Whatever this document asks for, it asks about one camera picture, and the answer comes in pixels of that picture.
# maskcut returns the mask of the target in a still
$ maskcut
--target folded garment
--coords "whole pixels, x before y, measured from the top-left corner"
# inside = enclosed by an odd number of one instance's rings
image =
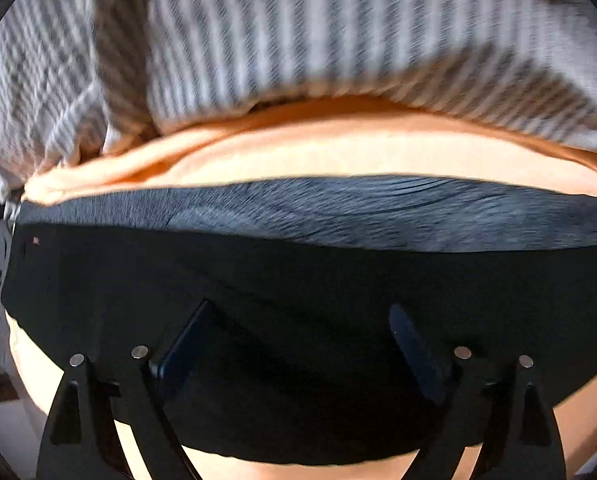
[[[597,151],[597,11],[589,0],[16,0],[0,23],[0,201],[140,136],[342,94]]]
[[[597,245],[597,198],[449,178],[299,178],[24,202],[18,224],[31,223],[380,250],[550,250]]]
[[[269,178],[416,174],[597,196],[597,153],[364,97],[279,105],[194,126],[26,184],[52,205],[120,190]]]

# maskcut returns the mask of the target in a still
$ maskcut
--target silver pin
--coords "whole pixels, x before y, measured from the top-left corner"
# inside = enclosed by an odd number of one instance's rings
[[[143,359],[144,357],[147,357],[147,354],[149,354],[149,348],[144,345],[136,346],[132,350],[132,357],[134,359]]]
[[[74,354],[69,359],[69,365],[76,368],[85,362],[85,356],[83,354]]]
[[[456,357],[459,359],[466,361],[472,357],[472,351],[466,346],[457,346],[454,348],[454,355],[456,355]]]
[[[523,368],[532,368],[534,366],[534,360],[528,355],[519,357],[519,363]]]

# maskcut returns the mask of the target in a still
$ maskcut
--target peach fabric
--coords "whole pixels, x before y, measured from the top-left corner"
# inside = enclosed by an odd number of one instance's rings
[[[29,338],[18,323],[8,317],[10,349],[16,367],[32,401],[47,414],[63,371]],[[576,471],[597,450],[597,376],[555,410],[563,440],[568,475]],[[135,480],[149,480],[131,428],[117,422],[121,444]],[[380,462],[349,466],[311,467],[246,462],[184,447],[204,480],[400,480],[415,454]],[[479,447],[466,449],[454,480],[468,480],[479,456]]]
[[[294,103],[203,124],[26,184],[53,205],[120,190],[298,176],[422,174],[597,196],[597,154],[375,98]]]

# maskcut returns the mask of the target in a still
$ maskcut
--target metal screw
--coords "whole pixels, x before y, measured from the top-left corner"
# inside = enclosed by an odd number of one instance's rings
[[[143,359],[149,354],[149,348],[144,345],[139,345],[132,350],[132,357],[134,359]]]
[[[74,354],[69,359],[69,365],[76,368],[85,362],[85,356],[83,354]]]
[[[519,357],[519,363],[523,368],[532,368],[534,366],[534,360],[528,355]]]
[[[465,361],[472,357],[472,351],[466,346],[457,346],[456,348],[454,348],[454,355],[456,355],[456,357],[458,357],[459,359],[463,359]]]

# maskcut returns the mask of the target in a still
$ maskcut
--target gray and white striped cloth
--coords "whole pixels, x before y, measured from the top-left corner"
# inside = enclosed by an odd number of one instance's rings
[[[341,94],[597,151],[597,12],[588,0],[16,0],[0,23],[0,200],[136,136]]]

